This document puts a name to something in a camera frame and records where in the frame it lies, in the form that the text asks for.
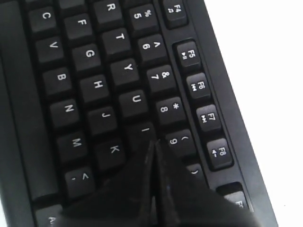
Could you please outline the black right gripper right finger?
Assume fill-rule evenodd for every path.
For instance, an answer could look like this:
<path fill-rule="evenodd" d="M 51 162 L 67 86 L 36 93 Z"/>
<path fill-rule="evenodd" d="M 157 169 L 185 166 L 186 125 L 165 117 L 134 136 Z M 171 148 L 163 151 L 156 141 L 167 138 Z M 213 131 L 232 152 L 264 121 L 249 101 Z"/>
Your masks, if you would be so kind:
<path fill-rule="evenodd" d="M 253 212 L 228 201 L 195 177 L 163 140 L 155 142 L 160 227 L 259 227 Z"/>

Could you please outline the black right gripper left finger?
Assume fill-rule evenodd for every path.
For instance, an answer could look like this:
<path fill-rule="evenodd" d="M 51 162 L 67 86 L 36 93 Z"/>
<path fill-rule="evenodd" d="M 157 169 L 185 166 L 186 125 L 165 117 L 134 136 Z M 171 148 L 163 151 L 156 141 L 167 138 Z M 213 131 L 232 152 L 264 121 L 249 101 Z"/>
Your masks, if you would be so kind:
<path fill-rule="evenodd" d="M 145 141 L 115 177 L 89 197 L 65 208 L 57 227 L 151 226 L 156 141 Z"/>

